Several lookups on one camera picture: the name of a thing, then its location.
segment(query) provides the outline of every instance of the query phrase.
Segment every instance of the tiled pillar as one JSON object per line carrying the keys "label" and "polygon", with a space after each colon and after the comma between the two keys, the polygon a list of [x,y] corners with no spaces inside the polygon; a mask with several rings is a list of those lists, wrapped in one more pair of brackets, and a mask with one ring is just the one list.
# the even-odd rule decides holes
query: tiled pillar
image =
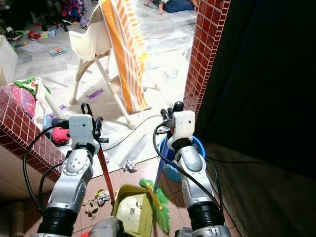
{"label": "tiled pillar", "polygon": [[[22,159],[26,148],[40,130],[9,96],[9,90],[9,86],[0,87],[0,145]],[[27,164],[43,174],[52,165],[64,159],[64,155],[55,145],[46,136],[42,136],[29,152]],[[48,178],[57,181],[59,176],[60,171],[54,169]]]}
{"label": "tiled pillar", "polygon": [[230,0],[200,0],[184,94],[185,109],[198,114],[212,70]]}

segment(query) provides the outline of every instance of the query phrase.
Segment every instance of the blue bucket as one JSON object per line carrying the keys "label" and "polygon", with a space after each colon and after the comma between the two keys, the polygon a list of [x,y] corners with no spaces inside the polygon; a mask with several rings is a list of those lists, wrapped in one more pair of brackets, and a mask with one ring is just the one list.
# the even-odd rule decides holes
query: blue bucket
{"label": "blue bucket", "polygon": [[[159,150],[160,152],[162,153],[162,148],[163,148],[163,145],[164,143],[166,142],[166,138],[164,138],[162,140],[162,142],[160,143],[159,145]],[[206,154],[205,154],[205,149],[204,149],[204,146],[202,145],[202,142],[196,138],[195,136],[193,136],[193,141],[192,141],[193,145],[195,145],[195,147],[197,148],[197,152],[203,157],[205,158]],[[168,154],[167,154],[167,157],[166,157],[169,161],[173,161],[174,160],[174,151],[169,149],[168,150]],[[181,182],[181,178],[180,178],[180,175],[178,174],[178,171],[173,168],[172,166],[170,166],[169,164],[166,164],[164,166],[164,173],[165,175],[173,180],[173,181],[176,181],[176,182]]]}

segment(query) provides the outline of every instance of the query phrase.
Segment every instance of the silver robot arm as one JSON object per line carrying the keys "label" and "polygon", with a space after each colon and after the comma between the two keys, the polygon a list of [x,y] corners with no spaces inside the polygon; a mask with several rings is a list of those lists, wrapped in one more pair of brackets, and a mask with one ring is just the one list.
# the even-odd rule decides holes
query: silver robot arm
{"label": "silver robot arm", "polygon": [[[173,134],[167,141],[168,147],[174,150],[177,165],[194,177],[214,197],[210,177],[206,172],[206,162],[192,145],[195,114],[192,111],[182,111],[182,109],[182,102],[177,102],[173,108],[174,127]],[[229,230],[224,225],[224,216],[218,206],[187,176],[180,175],[183,199],[192,228],[184,227],[176,235],[178,237],[230,237]]]}
{"label": "silver robot arm", "polygon": [[61,176],[53,188],[36,237],[72,235],[87,183],[93,175],[93,155],[100,145],[93,137],[92,116],[70,116],[69,129],[73,150],[62,165]]}

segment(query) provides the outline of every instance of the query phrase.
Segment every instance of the green broom bristles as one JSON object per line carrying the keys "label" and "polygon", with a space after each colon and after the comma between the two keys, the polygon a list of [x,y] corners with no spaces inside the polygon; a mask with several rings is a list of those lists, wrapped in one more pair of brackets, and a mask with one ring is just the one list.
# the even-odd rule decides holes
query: green broom bristles
{"label": "green broom bristles", "polygon": [[[154,182],[152,180],[141,179],[139,181],[139,185],[145,189],[147,189],[147,183],[149,183],[152,188],[154,187]],[[164,191],[160,187],[157,188],[156,196],[162,206],[162,210],[160,211],[157,204],[154,201],[152,202],[153,209],[154,209],[154,220],[158,223],[159,227],[165,233],[169,233],[170,232],[169,209],[167,206],[169,202],[168,196],[164,193]]]}

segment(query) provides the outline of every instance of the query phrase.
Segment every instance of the striped towel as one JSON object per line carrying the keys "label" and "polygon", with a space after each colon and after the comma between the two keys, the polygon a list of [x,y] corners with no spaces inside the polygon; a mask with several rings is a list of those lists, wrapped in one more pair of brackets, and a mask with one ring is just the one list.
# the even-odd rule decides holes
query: striped towel
{"label": "striped towel", "polygon": [[129,0],[99,0],[117,60],[127,111],[149,108],[142,89],[147,53]]}

